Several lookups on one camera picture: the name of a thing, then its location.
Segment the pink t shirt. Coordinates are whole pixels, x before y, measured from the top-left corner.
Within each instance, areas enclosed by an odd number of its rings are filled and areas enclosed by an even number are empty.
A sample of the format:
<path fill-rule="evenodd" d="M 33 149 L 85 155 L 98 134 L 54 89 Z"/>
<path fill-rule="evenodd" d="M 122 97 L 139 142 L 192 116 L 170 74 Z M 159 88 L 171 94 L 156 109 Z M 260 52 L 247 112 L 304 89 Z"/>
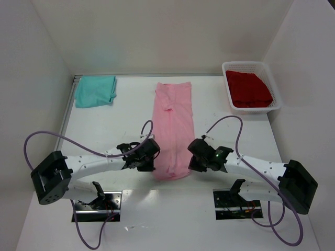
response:
<path fill-rule="evenodd" d="M 154 139 L 160 147 L 154 177 L 176 180 L 188 176 L 192 154 L 187 148 L 195 139 L 191 83 L 157 83 L 152 121 Z"/>

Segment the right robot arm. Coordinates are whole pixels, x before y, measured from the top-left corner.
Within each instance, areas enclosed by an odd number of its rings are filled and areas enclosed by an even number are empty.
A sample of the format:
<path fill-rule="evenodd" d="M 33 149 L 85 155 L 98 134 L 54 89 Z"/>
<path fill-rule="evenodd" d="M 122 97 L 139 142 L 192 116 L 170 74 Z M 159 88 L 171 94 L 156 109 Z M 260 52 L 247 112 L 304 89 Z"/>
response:
<path fill-rule="evenodd" d="M 192 154 L 191 170 L 242 176 L 230 189 L 235 200 L 275 201 L 292 205 L 298 214 L 308 214 L 318 183 L 300 162 L 276 163 L 238 155 L 228 147 L 215 149 L 203 139 L 195 139 L 188 150 Z"/>

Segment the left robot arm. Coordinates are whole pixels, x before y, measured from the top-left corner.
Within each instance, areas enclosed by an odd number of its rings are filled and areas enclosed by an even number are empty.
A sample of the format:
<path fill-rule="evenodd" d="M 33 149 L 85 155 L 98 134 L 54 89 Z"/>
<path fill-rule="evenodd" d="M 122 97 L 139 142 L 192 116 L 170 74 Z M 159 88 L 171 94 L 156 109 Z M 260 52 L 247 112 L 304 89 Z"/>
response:
<path fill-rule="evenodd" d="M 104 203 L 105 193 L 98 182 L 84 182 L 82 178 L 134 168 L 152 172 L 159 153 L 160 147 L 154 139 L 123 143 L 101 156 L 64 156 L 61 151 L 54 151 L 31 172 L 31 179 L 40 205 L 70 199 L 97 209 Z"/>

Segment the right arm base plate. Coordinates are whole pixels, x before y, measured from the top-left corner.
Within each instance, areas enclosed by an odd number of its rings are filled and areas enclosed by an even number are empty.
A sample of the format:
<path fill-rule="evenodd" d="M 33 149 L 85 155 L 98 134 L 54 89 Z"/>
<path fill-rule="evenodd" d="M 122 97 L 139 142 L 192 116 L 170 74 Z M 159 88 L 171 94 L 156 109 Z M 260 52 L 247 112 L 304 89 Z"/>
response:
<path fill-rule="evenodd" d="M 216 220 L 244 220 L 263 218 L 261 203 L 256 201 L 245 201 L 243 199 L 233 200 L 227 189 L 213 190 Z"/>

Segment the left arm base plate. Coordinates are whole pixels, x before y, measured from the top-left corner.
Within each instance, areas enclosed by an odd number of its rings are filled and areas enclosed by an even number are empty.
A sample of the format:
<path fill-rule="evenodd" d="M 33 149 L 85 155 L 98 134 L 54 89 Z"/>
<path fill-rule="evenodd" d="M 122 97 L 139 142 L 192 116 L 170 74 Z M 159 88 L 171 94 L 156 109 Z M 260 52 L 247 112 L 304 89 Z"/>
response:
<path fill-rule="evenodd" d="M 104 222 L 108 217 L 113 216 L 109 222 L 120 221 L 121 191 L 106 191 L 105 201 L 97 208 L 92 209 L 88 205 L 75 202 L 77 221 L 82 222 Z"/>

